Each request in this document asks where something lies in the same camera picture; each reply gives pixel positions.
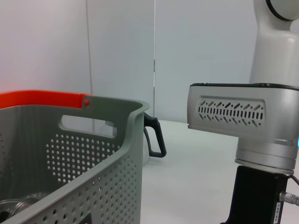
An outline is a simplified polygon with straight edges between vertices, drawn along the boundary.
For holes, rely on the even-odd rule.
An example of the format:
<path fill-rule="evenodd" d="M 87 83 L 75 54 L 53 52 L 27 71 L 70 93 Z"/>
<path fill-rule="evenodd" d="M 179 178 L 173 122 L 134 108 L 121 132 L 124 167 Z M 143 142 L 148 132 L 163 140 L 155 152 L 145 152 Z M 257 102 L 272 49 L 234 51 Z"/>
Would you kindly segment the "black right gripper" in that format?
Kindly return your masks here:
<path fill-rule="evenodd" d="M 226 224 L 279 224 L 287 175 L 238 166 Z"/>

